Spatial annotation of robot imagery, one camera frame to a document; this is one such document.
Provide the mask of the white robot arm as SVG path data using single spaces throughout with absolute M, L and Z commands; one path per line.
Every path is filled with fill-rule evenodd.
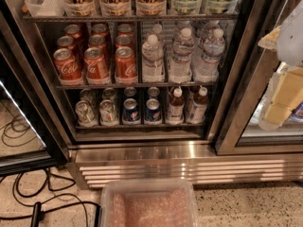
M 287 64 L 272 75 L 258 121 L 263 130 L 274 131 L 303 101 L 303 0 L 258 46 L 274 49 L 278 60 Z

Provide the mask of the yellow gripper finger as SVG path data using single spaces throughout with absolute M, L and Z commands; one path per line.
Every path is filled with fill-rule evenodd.
M 282 126 L 303 101 L 303 67 L 289 67 L 281 73 L 274 73 L 271 89 L 264 119 L 273 125 Z
M 280 26 L 277 26 L 273 29 L 270 33 L 262 37 L 259 42 L 258 46 L 264 49 L 276 50 L 277 48 L 277 38 L 280 32 Z

